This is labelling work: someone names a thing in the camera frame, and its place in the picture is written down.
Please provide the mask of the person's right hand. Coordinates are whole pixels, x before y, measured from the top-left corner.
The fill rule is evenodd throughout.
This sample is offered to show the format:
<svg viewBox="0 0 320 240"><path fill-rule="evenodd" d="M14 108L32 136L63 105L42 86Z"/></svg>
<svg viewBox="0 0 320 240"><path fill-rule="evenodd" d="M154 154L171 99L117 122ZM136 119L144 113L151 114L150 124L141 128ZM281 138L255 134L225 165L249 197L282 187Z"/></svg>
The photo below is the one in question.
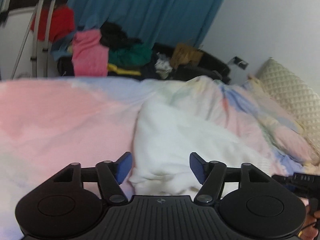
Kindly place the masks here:
<svg viewBox="0 0 320 240"><path fill-rule="evenodd" d="M304 220L303 227L298 234L298 237L303 240L314 240L319 234L319 229L316 228L316 222L319 219L319 206L315 204L317 210L311 212L311 207L309 205L309 200L306 198L299 197L299 199L304 203L306 209L306 216Z"/></svg>

